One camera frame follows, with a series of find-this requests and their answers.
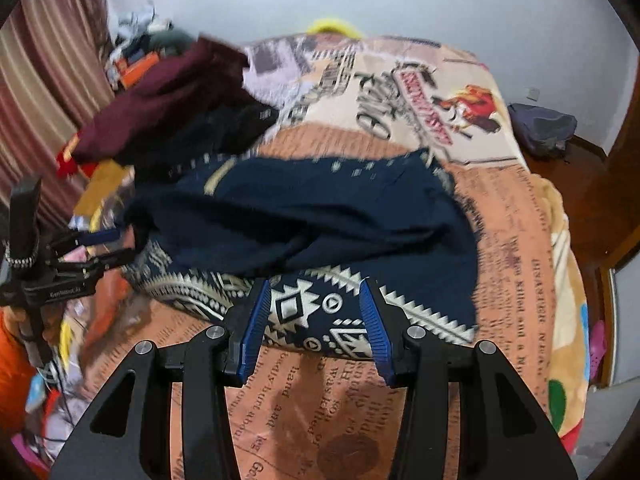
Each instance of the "gray bag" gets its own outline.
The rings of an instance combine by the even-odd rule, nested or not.
[[[574,116],[520,103],[509,105],[508,110],[513,133],[531,155],[564,156],[566,142],[578,125]]]

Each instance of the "red clothing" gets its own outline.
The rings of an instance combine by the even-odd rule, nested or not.
[[[6,331],[0,312],[0,427],[8,434],[22,429],[24,404],[35,373],[24,347]]]

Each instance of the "curtain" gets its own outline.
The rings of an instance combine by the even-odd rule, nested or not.
[[[113,99],[106,20],[106,0],[20,0],[0,29],[0,202],[41,175],[45,226],[66,224],[86,185],[56,177],[56,153]]]

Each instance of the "pink slipper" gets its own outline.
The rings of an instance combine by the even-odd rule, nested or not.
[[[600,320],[591,329],[591,335],[589,336],[589,377],[593,380],[597,373],[598,367],[604,354],[607,353],[607,338],[604,333],[604,321]]]

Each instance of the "bedsheet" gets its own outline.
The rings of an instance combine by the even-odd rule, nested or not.
[[[436,150],[479,237],[476,338],[498,343],[571,449],[589,374],[584,289],[561,197],[527,170],[487,68],[468,52],[409,38],[300,35],[247,52],[245,85],[281,110],[260,156],[383,158],[419,146]],[[122,293],[117,272],[104,281],[104,289],[120,293],[97,294],[74,308],[85,316],[73,336],[84,341],[76,345],[76,391],[85,399],[139,339],[163,346],[205,326]],[[347,332],[336,333],[353,329],[344,321],[336,329]],[[450,399],[446,478],[456,468],[455,389]],[[178,410],[179,388],[173,400]],[[241,474],[386,478],[403,400],[402,391],[384,387],[371,362],[289,352],[272,340],[248,386],[227,391]],[[177,428],[172,435],[173,475],[181,478]]]

